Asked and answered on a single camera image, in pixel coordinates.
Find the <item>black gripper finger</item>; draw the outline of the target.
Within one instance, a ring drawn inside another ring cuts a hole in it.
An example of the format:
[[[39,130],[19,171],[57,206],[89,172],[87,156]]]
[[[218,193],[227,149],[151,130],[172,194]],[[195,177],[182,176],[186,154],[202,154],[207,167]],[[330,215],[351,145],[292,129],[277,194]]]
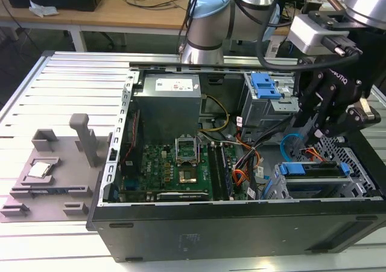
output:
[[[324,124],[324,114],[319,113],[317,105],[323,99],[317,95],[324,79],[323,71],[305,71],[296,75],[294,85],[294,96],[297,97],[299,111],[295,116],[293,127],[303,127],[309,120],[316,116],[315,125],[322,127]]]
[[[317,105],[317,115],[319,113],[324,114],[324,124],[322,127],[317,127],[318,124],[315,123],[316,116],[309,118],[306,128],[305,135],[305,145],[314,145],[316,144],[323,136],[332,136],[333,135],[333,123],[337,120],[338,116],[335,115],[335,99],[338,95],[338,87],[334,83],[324,84],[322,83],[319,92],[317,95],[323,99],[322,103]]]

